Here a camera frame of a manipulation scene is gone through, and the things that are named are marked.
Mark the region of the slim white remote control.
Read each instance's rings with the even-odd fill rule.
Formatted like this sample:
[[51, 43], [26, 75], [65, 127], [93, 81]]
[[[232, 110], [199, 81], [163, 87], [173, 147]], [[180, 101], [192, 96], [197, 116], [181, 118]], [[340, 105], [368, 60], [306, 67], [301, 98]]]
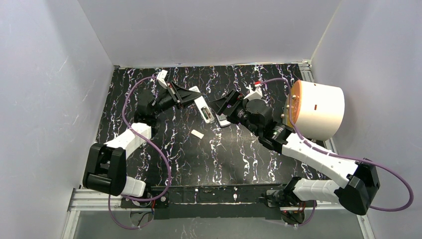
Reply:
[[194, 91], [200, 94], [200, 97], [195, 99], [194, 102], [199, 109], [199, 112], [201, 114], [202, 119], [205, 121], [205, 123], [212, 123], [215, 121], [215, 117], [211, 112], [211, 109], [209, 108], [208, 104], [204, 100], [201, 92], [199, 91], [199, 88], [197, 86], [193, 86], [189, 88], [190, 91]]

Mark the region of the grey remote control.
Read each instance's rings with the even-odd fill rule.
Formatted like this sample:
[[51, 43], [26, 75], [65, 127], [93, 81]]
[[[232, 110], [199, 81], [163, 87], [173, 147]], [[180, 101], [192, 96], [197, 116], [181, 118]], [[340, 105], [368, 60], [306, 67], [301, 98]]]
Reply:
[[224, 114], [216, 115], [216, 119], [221, 128], [229, 126], [231, 123], [227, 120], [227, 116]]

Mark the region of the slim remote battery cover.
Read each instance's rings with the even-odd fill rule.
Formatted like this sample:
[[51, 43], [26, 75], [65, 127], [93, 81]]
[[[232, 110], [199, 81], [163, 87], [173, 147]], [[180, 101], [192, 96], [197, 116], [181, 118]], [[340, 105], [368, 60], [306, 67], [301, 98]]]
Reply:
[[198, 137], [199, 139], [202, 139], [204, 137], [204, 134], [200, 133], [199, 131], [195, 129], [191, 131], [191, 134], [194, 135], [195, 137]]

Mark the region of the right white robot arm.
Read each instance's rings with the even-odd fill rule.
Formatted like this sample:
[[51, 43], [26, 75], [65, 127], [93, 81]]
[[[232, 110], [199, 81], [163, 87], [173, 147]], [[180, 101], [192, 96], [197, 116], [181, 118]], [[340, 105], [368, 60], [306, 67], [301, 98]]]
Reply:
[[287, 184], [268, 190], [259, 200], [268, 207], [296, 205], [307, 201], [326, 201], [342, 205], [348, 211], [365, 215], [380, 188], [375, 166], [344, 160], [324, 152], [317, 144], [300, 139], [286, 124], [275, 121], [273, 110], [261, 99], [249, 100], [236, 90], [209, 106], [217, 115], [225, 115], [233, 124], [241, 124], [258, 137], [267, 149], [294, 158], [327, 176], [328, 180], [293, 177]]

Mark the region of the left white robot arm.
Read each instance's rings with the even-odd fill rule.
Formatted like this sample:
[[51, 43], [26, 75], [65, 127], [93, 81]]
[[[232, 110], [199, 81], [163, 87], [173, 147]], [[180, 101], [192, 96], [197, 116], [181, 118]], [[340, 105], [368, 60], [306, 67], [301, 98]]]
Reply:
[[138, 94], [134, 122], [126, 131], [105, 144], [94, 143], [90, 147], [83, 176], [85, 188], [146, 201], [143, 197], [146, 183], [127, 175], [127, 159], [145, 143], [159, 150], [151, 138], [158, 131], [160, 113], [172, 107], [183, 109], [201, 97], [201, 93], [180, 87], [173, 81], [162, 87], [157, 96], [151, 91]]

